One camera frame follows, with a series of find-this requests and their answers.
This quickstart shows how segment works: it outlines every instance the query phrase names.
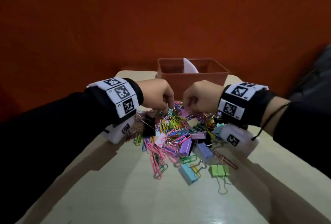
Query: brown container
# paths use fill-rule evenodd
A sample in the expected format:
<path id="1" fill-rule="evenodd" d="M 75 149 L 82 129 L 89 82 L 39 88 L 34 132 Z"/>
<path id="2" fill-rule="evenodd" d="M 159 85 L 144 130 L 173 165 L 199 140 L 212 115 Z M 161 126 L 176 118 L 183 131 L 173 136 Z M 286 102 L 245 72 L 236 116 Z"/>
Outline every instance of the brown container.
<path id="1" fill-rule="evenodd" d="M 183 99 L 183 92 L 193 83 L 208 80 L 224 85 L 229 71 L 212 58 L 188 58 L 199 73 L 183 73 L 183 58 L 159 58 L 158 78 L 165 79 L 175 93 L 176 100 Z"/>

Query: table surface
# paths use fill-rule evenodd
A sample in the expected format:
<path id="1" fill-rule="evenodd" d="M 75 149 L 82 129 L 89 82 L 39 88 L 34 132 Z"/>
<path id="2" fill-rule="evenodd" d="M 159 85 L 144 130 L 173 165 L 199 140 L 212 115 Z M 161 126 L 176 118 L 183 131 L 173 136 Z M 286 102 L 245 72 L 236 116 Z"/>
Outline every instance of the table surface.
<path id="1" fill-rule="evenodd" d="M 120 71 L 118 76 L 138 81 L 155 74 Z M 229 75 L 225 85 L 239 81 Z M 259 128 L 249 130 L 256 134 Z M 113 145 L 99 135 L 19 223 L 330 223 L 331 180 L 265 132 L 248 159 L 227 145 L 219 152 L 238 166 L 225 195 L 207 170 L 188 186 L 170 161 L 162 180 L 155 180 L 141 147 Z"/>

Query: orange wall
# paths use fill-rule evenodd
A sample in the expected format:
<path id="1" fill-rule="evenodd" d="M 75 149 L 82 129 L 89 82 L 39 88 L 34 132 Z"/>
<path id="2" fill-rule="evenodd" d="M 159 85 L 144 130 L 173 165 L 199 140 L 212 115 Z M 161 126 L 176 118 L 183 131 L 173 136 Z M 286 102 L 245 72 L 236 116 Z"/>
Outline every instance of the orange wall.
<path id="1" fill-rule="evenodd" d="M 160 57 L 213 57 L 284 95 L 331 41 L 331 0 L 0 2 L 0 118 Z"/>

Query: left hand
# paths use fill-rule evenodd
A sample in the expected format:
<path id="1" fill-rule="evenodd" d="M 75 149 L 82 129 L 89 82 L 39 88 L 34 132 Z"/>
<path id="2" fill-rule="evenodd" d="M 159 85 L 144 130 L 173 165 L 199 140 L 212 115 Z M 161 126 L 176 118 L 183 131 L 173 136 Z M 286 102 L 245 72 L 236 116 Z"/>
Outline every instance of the left hand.
<path id="1" fill-rule="evenodd" d="M 174 94 L 164 79 L 150 79 L 136 82 L 144 95 L 142 106 L 167 112 L 174 108 Z"/>

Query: black long sleeve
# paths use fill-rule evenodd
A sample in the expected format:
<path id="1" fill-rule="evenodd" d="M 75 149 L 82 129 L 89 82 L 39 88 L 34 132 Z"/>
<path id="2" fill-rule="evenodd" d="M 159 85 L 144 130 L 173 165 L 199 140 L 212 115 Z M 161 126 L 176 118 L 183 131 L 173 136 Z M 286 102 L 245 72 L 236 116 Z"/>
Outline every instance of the black long sleeve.
<path id="1" fill-rule="evenodd" d="M 281 116 L 273 139 L 331 178 L 329 162 L 331 130 L 331 82 L 291 103 Z"/>
<path id="2" fill-rule="evenodd" d="M 126 80 L 141 104 L 139 86 Z M 97 99 L 88 88 L 0 125 L 6 223 L 19 220 L 106 126 L 118 123 L 114 104 L 105 108 L 100 102 L 103 96 L 105 92 Z"/>

